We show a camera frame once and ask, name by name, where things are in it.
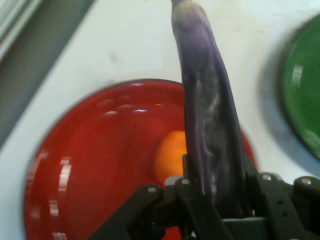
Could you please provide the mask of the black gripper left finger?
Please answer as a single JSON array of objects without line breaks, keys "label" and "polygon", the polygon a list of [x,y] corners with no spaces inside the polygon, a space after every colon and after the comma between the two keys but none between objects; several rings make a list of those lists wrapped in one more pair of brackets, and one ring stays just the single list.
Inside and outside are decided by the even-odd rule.
[{"label": "black gripper left finger", "polygon": [[233,237],[210,201],[195,183],[195,169],[182,157],[183,176],[174,184],[139,187],[89,239],[161,240],[166,229],[178,227],[181,239],[231,240]]}]

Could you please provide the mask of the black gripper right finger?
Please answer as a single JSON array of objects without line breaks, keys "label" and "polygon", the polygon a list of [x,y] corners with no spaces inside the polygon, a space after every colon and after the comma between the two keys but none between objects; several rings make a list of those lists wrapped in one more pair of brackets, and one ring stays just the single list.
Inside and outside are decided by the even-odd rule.
[{"label": "black gripper right finger", "polygon": [[320,180],[302,176],[292,184],[259,172],[245,157],[246,188],[254,217],[240,224],[242,240],[318,240]]}]

